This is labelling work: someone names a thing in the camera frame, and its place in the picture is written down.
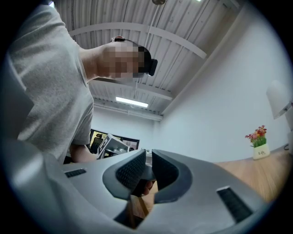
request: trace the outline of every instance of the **gray t-shirt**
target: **gray t-shirt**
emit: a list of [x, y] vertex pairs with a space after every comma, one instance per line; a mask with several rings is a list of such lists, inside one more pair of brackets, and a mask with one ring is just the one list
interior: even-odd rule
[[78, 51], [59, 13], [47, 5], [24, 22], [9, 50], [34, 102], [18, 139], [60, 163], [71, 143], [89, 143], [93, 98]]

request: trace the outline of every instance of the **ceiling beam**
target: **ceiling beam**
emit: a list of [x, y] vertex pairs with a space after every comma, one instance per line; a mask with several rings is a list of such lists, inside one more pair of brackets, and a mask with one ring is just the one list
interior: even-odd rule
[[237, 15], [235, 21], [231, 25], [231, 27], [228, 29], [224, 37], [221, 39], [220, 43], [217, 45], [217, 47], [213, 50], [211, 55], [206, 59], [204, 64], [199, 68], [199, 70], [195, 73], [195, 75], [189, 80], [187, 85], [176, 95], [174, 100], [162, 111], [162, 115], [165, 115], [166, 113], [169, 112], [172, 108], [174, 108], [181, 100], [181, 97], [186, 91], [188, 90], [189, 87], [192, 86], [193, 82], [200, 76], [202, 75], [208, 68], [211, 67], [211, 63], [213, 62], [214, 59], [217, 58], [221, 50], [225, 47], [225, 45], [231, 40], [231, 37], [235, 37], [235, 35], [239, 36], [239, 33], [237, 32], [238, 28], [242, 28], [243, 25], [241, 24], [242, 22], [245, 21], [245, 18], [248, 15], [248, 12], [250, 11], [250, 6], [249, 4], [245, 4], [244, 7], [240, 10], [239, 14]]
[[232, 8], [235, 12], [240, 10], [240, 4], [237, 0], [221, 0], [226, 7]]
[[163, 119], [163, 116], [161, 115], [156, 115], [156, 114], [152, 114], [152, 113], [147, 113], [145, 111], [137, 111], [137, 110], [126, 110], [120, 107], [114, 107], [113, 104], [108, 104], [106, 101], [100, 101], [95, 99], [94, 100], [94, 105], [95, 108], [100, 108], [100, 109], [104, 109], [104, 110], [109, 110], [109, 111], [115, 111], [115, 112], [119, 112], [119, 113], [123, 113], [123, 114], [127, 114], [127, 115], [133, 115], [136, 117], [141, 117], [141, 118], [146, 118], [146, 119], [151, 119], [151, 120], [155, 120], [155, 121], [161, 121]]
[[[92, 82], [98, 82], [102, 85], [113, 85], [113, 86], [117, 86], [119, 88], [124, 87], [127, 89], [135, 89], [136, 88], [136, 83], [134, 82], [121, 82], [121, 81], [117, 81], [117, 80], [111, 80], [111, 79], [106, 79], [106, 78], [96, 78], [94, 79]], [[156, 97], [160, 97], [166, 100], [173, 100], [173, 96], [171, 92], [168, 92], [166, 90], [162, 90], [156, 87], [152, 87], [149, 85], [145, 85], [145, 84], [137, 84], [137, 91], [141, 91], [147, 94], [151, 94], [153, 96]]]
[[145, 33], [147, 33], [150, 29], [151, 34], [159, 36], [159, 37], [163, 37], [174, 43], [177, 43], [187, 48], [188, 50], [192, 51], [193, 53], [197, 54], [202, 59], [206, 58], [206, 53], [204, 51], [202, 51], [200, 48], [198, 48], [196, 45], [192, 44], [191, 42], [185, 40], [184, 38], [176, 34], [173, 34], [171, 32], [168, 32], [166, 30], [163, 30], [161, 28], [157, 28], [157, 27], [150, 28], [149, 25], [144, 25], [144, 24], [128, 23], [128, 22], [101, 23], [101, 24], [89, 25], [89, 26], [72, 30], [69, 32], [69, 34], [70, 36], [75, 36], [85, 32], [92, 32], [92, 31], [105, 30], [105, 29], [123, 29], [123, 30], [145, 32]]
[[94, 106], [95, 107], [107, 107], [108, 109], [119, 109], [123, 110], [124, 112], [132, 112], [135, 111], [136, 113], [139, 113], [140, 115], [145, 115], [145, 116], [153, 116], [153, 117], [159, 117], [160, 115], [158, 112], [154, 111], [148, 111], [146, 109], [143, 109], [141, 106], [130, 106], [128, 104], [123, 104], [123, 103], [116, 103], [116, 102], [111, 102], [111, 101], [106, 101], [106, 100], [101, 100], [99, 98], [94, 97]]

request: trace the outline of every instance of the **corrugated metal ceiling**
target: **corrugated metal ceiling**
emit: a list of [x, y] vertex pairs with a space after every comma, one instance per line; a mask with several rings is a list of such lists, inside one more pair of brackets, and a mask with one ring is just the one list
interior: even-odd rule
[[[150, 25], [158, 6], [151, 0], [59, 0], [56, 9], [68, 31], [106, 22], [131, 22]], [[236, 17], [236, 13], [219, 0], [167, 0], [158, 7], [154, 27], [176, 34], [201, 50], [211, 54]], [[86, 32], [73, 36], [82, 48], [94, 48], [109, 43], [112, 37], [122, 35], [144, 45], [147, 33], [134, 30], [108, 29]], [[150, 33], [146, 46], [152, 57], [158, 60], [153, 77], [145, 75], [140, 83], [179, 93], [187, 84], [187, 74], [196, 71], [204, 60], [187, 48]], [[116, 96], [134, 98], [132, 88], [97, 85], [90, 82], [95, 98], [115, 102]], [[149, 103], [147, 110], [159, 114], [170, 103], [151, 94], [137, 91], [135, 99]]]

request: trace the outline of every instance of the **potted plant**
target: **potted plant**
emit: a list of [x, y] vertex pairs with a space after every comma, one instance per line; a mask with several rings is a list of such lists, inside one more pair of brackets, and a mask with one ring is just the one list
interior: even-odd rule
[[258, 127], [254, 133], [246, 135], [254, 147], [253, 159], [262, 159], [270, 155], [269, 147], [266, 143], [266, 128], [264, 125]]

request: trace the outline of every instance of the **fluorescent light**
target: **fluorescent light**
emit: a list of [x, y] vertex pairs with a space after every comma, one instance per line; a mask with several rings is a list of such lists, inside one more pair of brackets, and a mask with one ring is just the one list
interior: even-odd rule
[[133, 105], [143, 106], [143, 107], [147, 107], [148, 106], [147, 103], [143, 103], [143, 102], [139, 102], [139, 101], [134, 101], [134, 100], [129, 100], [129, 99], [125, 99], [125, 98], [122, 98], [122, 97], [116, 97], [116, 101], [125, 102], [125, 103], [128, 103], [128, 104], [133, 104]]

